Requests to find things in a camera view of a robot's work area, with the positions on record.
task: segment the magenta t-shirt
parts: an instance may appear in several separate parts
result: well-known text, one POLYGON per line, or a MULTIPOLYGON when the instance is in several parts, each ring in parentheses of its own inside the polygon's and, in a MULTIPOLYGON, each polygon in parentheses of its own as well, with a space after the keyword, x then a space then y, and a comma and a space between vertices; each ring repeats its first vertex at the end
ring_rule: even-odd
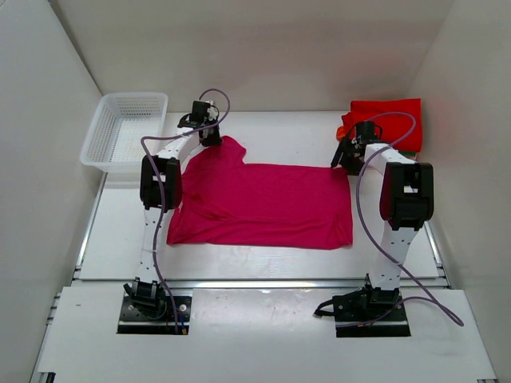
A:
POLYGON ((245 164, 246 149, 223 138, 222 145, 188 163, 168 244, 329 250, 353 243, 350 185, 343 169, 245 164))

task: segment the white plastic basket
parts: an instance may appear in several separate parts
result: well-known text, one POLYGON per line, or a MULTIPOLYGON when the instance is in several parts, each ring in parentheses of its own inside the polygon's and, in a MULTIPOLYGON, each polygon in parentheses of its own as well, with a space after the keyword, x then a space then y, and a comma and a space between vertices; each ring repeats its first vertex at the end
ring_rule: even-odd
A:
MULTIPOLYGON (((164 93, 110 93, 101 98, 80 161, 103 172, 139 172, 144 150, 143 136, 161 136, 168 97, 164 93)), ((147 141, 154 152, 157 141, 147 141)))

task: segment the purple cable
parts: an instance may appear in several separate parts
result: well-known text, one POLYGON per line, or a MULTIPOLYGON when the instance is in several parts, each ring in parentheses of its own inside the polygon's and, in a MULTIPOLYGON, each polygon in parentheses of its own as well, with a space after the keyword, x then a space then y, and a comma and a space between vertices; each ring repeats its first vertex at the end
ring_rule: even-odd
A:
MULTIPOLYGON (((388 146, 386 147, 383 147, 379 150, 377 150, 376 152, 374 152, 368 159, 367 161, 364 163, 364 165, 362 166, 362 168, 360 169, 360 174, 358 175, 358 179, 357 179, 357 188, 356 188, 356 193, 355 193, 355 198, 356 198, 356 203, 357 203, 357 212, 358 212, 358 217, 360 218, 360 223, 362 224, 362 227, 364 229, 364 231, 366 232, 367 234, 367 237, 369 237, 369 240, 373 243, 373 245, 378 249, 378 251, 380 253, 382 253, 383 255, 385 255, 391 262, 395 263, 396 265, 398 265, 398 267, 406 274, 410 277, 411 280, 413 280, 417 286, 419 286, 427 295, 429 298, 424 298, 424 297, 419 297, 419 296, 412 296, 412 297, 408 297, 408 298, 404 298, 402 299, 401 301, 399 301, 398 303, 396 303, 394 305, 394 307, 396 306, 399 306, 401 304, 403 304, 404 302, 406 301, 411 301, 413 299, 417 299, 417 300, 421 300, 421 301, 427 301, 427 302, 431 302, 435 305, 438 306, 438 308, 440 310, 442 310, 442 312, 447 315, 447 317, 453 321, 456 325, 460 326, 460 327, 463 327, 465 325, 465 323, 463 323, 463 321, 453 312, 451 311, 448 307, 442 305, 438 299, 436 299, 434 297, 434 295, 430 292, 430 290, 424 286, 422 284, 422 282, 420 280, 418 280, 412 273, 410 273, 408 271, 408 269, 406 267, 404 267, 396 258, 394 258, 392 255, 390 255, 388 252, 386 252, 380 245, 379 243, 376 241, 376 239, 374 239, 373 235, 370 233, 369 231, 369 228, 367 227, 366 225, 366 220, 364 219, 363 217, 363 214, 362 214, 362 208, 360 206, 360 185, 362 183, 362 176, 364 175, 364 172, 366 171, 367 167, 369 166, 369 163, 376 157, 378 156, 379 154, 381 154, 382 152, 385 152, 387 149, 390 149, 392 148, 393 146, 395 146, 396 144, 400 143, 401 141, 405 140, 410 134, 412 134, 412 132, 415 130, 415 127, 417 126, 417 121, 415 120, 415 117, 412 116, 411 114, 409 113, 404 113, 404 112, 387 112, 387 113, 382 113, 382 114, 378 114, 377 116, 373 116, 371 117, 370 119, 368 120, 374 120, 376 118, 379 118, 379 117, 382 117, 382 116, 395 116, 395 115, 401 115, 401 116, 407 116, 409 117, 411 120, 412 120, 412 126, 411 128, 408 130, 408 132, 406 132, 406 134, 404 136, 402 136, 401 138, 398 138, 396 141, 394 141, 393 143, 389 144, 388 146)), ((352 326, 364 326, 364 325, 371 325, 377 321, 379 321, 380 319, 386 317, 388 314, 390 314, 392 310, 389 310, 387 311, 385 314, 381 315, 380 317, 376 318, 376 319, 373 319, 371 321, 365 321, 365 322, 357 322, 357 323, 348 323, 348 324, 345 324, 345 325, 339 325, 338 327, 352 327, 352 326)))
POLYGON ((198 129, 192 130, 190 132, 178 134, 176 136, 170 136, 170 137, 144 136, 144 137, 141 138, 142 148, 144 149, 145 155, 147 156, 147 158, 149 160, 149 163, 151 164, 151 168, 153 168, 153 172, 154 172, 154 174, 156 176, 156 180, 158 181, 158 187, 160 188, 160 198, 161 198, 160 217, 158 218, 158 222, 156 223, 156 229, 154 230, 154 236, 153 236, 153 263, 154 263, 154 269, 156 270, 156 274, 158 275, 158 278, 160 279, 161 284, 163 285, 163 287, 167 291, 168 296, 170 297, 170 302, 172 303, 172 312, 174 314, 174 326, 175 326, 176 334, 177 334, 177 309, 176 309, 176 301, 174 300, 174 296, 172 295, 172 291, 170 290, 170 287, 168 286, 167 281, 165 280, 164 276, 161 273, 160 266, 158 265, 158 257, 157 257, 157 254, 156 254, 156 249, 157 249, 157 244, 158 244, 158 233, 160 232, 160 225, 161 225, 161 222, 163 221, 163 216, 164 216, 164 211, 165 211, 165 191, 164 191, 163 181, 161 180, 160 172, 158 172, 158 167, 154 163, 153 157, 151 156, 151 152, 147 148, 147 145, 145 144, 145 141, 146 140, 158 140, 158 141, 167 141, 168 140, 168 141, 174 141, 174 140, 177 140, 178 138, 186 137, 186 136, 191 136, 194 133, 200 132, 202 130, 210 129, 210 128, 215 128, 218 125, 220 125, 220 122, 225 120, 225 117, 227 117, 227 115, 229 114, 229 112, 231 110, 231 100, 229 99, 229 96, 224 91, 222 91, 220 89, 215 89, 215 88, 211 88, 211 89, 207 89, 207 90, 203 91, 202 94, 199 97, 199 100, 202 100, 202 97, 204 97, 204 95, 206 93, 209 93, 209 92, 218 92, 222 96, 224 96, 225 100, 227 101, 227 109, 225 110, 224 115, 215 124, 207 125, 207 126, 204 126, 202 128, 198 128, 198 129))

